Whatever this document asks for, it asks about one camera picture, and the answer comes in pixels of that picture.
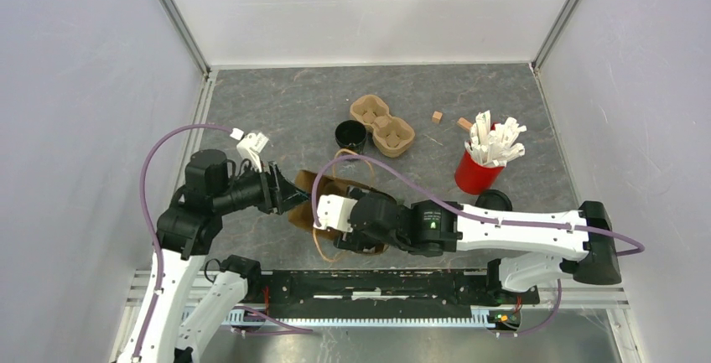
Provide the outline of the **brown paper bag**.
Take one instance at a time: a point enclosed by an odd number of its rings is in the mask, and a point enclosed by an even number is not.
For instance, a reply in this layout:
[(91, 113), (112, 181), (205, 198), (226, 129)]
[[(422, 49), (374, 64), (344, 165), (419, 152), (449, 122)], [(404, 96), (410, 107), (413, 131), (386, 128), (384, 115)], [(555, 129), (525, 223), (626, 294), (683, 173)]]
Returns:
[[(370, 185), (373, 185), (376, 182), (376, 173), (374, 169), (374, 165), (376, 162), (380, 163), (380, 160), (377, 160), (376, 158), (366, 156), (361, 153), (357, 153), (355, 151), (348, 150), (346, 148), (341, 148), (338, 151), (335, 152), (333, 158), (325, 164), (322, 168), (319, 169), (319, 171), (316, 173), (316, 177), (314, 178), (314, 182), (312, 183), (312, 189), (309, 192), (309, 207), (312, 213), (312, 217), (316, 220), (318, 218), (318, 207), (319, 207), (319, 198), (320, 198), (320, 193), (318, 190), (319, 184), (321, 179), (325, 176), (326, 170), (330, 169), (331, 173), (333, 175), (334, 179), (337, 179), (337, 174), (336, 174), (336, 165), (338, 163), (348, 161), (348, 160), (360, 160), (363, 161), (369, 171), (370, 171)], [(333, 255), (332, 257), (327, 256), (320, 244), (319, 240), (319, 231), (325, 231), (326, 233), (329, 233), (329, 228), (327, 226), (312, 226), (310, 228), (310, 233), (312, 236), (312, 240), (315, 246), (315, 250), (318, 252), (320, 258), (324, 262), (328, 263), (336, 263), (343, 258), (347, 257), (348, 251), (341, 251)]]

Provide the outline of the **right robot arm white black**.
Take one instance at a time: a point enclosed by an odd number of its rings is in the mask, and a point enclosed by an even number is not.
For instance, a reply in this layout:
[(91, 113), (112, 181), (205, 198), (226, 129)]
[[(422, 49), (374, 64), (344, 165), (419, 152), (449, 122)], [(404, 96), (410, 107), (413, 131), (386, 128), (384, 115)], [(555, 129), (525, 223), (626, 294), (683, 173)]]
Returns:
[(588, 285), (621, 282), (618, 254), (604, 205), (550, 214), (511, 211), (501, 192), (487, 190), (475, 205), (425, 200), (405, 206), (380, 193), (356, 198), (323, 195), (314, 227), (340, 231), (336, 245), (360, 252), (388, 245), (423, 257), (501, 249), (518, 252), (488, 263), (486, 296), (504, 303), (541, 283), (571, 278)]

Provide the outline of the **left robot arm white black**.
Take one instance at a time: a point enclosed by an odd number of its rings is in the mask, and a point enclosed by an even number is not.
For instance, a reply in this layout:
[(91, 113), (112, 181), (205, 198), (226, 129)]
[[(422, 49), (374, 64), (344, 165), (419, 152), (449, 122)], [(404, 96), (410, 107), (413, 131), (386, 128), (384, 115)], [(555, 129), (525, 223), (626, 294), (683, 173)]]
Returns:
[(185, 168), (185, 183), (157, 219), (158, 250), (149, 289), (120, 362), (198, 362), (227, 315), (241, 301), (253, 302), (263, 291), (259, 262), (231, 255), (207, 295), (184, 315), (198, 271), (205, 265), (212, 241), (225, 215), (256, 208), (281, 215), (309, 200), (285, 179), (278, 166), (257, 172), (220, 150), (194, 153)]

